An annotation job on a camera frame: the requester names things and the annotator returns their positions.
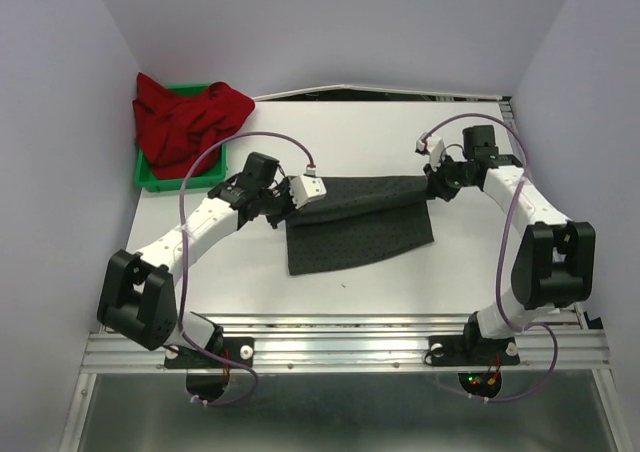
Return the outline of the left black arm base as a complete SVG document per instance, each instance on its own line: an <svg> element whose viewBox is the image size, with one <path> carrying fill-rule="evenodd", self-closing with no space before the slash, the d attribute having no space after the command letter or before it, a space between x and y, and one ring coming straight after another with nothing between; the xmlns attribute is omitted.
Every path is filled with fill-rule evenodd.
<svg viewBox="0 0 640 452"><path fill-rule="evenodd" d="M163 366L168 370L214 370L240 366L252 367L255 339L251 336L224 337L221 345L208 355L189 347L173 346L166 350Z"/></svg>

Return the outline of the dark grey dotted skirt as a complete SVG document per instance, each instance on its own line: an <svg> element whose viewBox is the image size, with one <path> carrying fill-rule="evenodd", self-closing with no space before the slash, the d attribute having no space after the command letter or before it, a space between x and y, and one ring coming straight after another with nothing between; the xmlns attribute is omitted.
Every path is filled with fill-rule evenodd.
<svg viewBox="0 0 640 452"><path fill-rule="evenodd" d="M326 196L286 219L292 276L380 262L434 242L424 176L327 177Z"/></svg>

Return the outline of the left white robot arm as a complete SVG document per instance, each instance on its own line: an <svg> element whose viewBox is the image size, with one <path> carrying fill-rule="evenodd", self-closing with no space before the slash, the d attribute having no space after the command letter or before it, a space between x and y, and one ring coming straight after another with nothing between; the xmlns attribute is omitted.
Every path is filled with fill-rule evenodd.
<svg viewBox="0 0 640 452"><path fill-rule="evenodd" d="M108 261L98 321L147 350L187 349L199 365L215 364L223 352L223 328L186 311L176 294L190 266L216 243L260 215L279 219L294 210L290 181L274 181L280 162L251 153L241 172L211 189L185 221L134 252L121 249Z"/></svg>

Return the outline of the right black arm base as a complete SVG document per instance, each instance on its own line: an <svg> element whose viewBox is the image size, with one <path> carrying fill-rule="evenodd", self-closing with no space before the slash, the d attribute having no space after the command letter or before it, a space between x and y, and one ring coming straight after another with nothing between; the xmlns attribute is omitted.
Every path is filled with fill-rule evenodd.
<svg viewBox="0 0 640 452"><path fill-rule="evenodd" d="M433 367L488 367L520 364L513 337L484 339L469 345L462 335L432 335L423 361Z"/></svg>

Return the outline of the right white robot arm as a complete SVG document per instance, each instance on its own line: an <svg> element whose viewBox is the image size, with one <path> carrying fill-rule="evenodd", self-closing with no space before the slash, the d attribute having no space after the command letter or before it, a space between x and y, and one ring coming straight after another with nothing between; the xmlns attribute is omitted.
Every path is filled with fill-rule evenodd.
<svg viewBox="0 0 640 452"><path fill-rule="evenodd" d="M461 189L476 187L505 213L503 231L520 236L509 287L498 288L494 304L470 317L460 338L463 356L482 362L495 352L495 339L506 339L534 319L590 297L596 232L544 197L524 164L500 152L492 126L464 129L462 150L462 160L456 161L436 133L417 140L417 153L428 158L424 171L431 193L450 201Z"/></svg>

